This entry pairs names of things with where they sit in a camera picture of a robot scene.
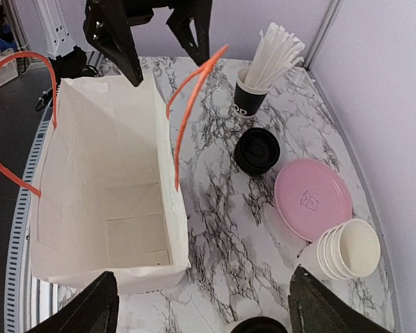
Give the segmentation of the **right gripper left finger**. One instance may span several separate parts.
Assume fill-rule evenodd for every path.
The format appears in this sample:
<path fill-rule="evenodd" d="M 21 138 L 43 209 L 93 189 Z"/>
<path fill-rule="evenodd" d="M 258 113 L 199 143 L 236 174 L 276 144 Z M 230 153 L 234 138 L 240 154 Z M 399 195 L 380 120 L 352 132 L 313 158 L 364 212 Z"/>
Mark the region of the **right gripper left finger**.
<path fill-rule="evenodd" d="M 30 332 L 115 333 L 118 313 L 117 281 L 114 273 L 105 271 L 59 312 Z"/>

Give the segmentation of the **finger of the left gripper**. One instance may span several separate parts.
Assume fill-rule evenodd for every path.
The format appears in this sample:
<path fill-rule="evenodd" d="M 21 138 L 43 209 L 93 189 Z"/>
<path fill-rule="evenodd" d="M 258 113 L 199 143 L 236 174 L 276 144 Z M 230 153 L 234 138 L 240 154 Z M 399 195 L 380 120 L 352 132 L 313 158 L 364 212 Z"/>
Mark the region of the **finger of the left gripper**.
<path fill-rule="evenodd" d="M 133 86 L 141 84 L 140 61 L 122 1 L 87 1 L 83 31 L 88 43 L 115 63 Z"/>
<path fill-rule="evenodd" d="M 210 58 L 209 28 L 212 5 L 212 0 L 169 2 L 169 8 L 173 12 L 166 25 L 197 66 L 201 66 Z"/>

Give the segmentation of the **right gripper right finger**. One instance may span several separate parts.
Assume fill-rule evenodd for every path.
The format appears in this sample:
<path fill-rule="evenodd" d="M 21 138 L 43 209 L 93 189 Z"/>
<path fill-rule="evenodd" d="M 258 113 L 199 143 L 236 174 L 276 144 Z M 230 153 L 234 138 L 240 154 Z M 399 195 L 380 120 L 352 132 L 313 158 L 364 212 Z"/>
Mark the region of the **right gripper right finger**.
<path fill-rule="evenodd" d="M 288 305 L 293 332 L 387 331 L 344 303 L 301 266 L 290 280 Z"/>

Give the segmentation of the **paper takeout bag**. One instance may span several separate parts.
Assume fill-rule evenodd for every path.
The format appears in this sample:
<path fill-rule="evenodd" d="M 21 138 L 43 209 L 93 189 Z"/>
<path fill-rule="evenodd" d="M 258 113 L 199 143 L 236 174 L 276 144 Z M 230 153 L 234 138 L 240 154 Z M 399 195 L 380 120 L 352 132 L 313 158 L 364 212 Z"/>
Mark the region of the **paper takeout bag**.
<path fill-rule="evenodd" d="M 52 82 L 53 112 L 30 191 L 29 256 L 39 280 L 86 288 L 114 274 L 119 292 L 175 287 L 190 267 L 179 187 L 181 143 L 152 72 Z"/>

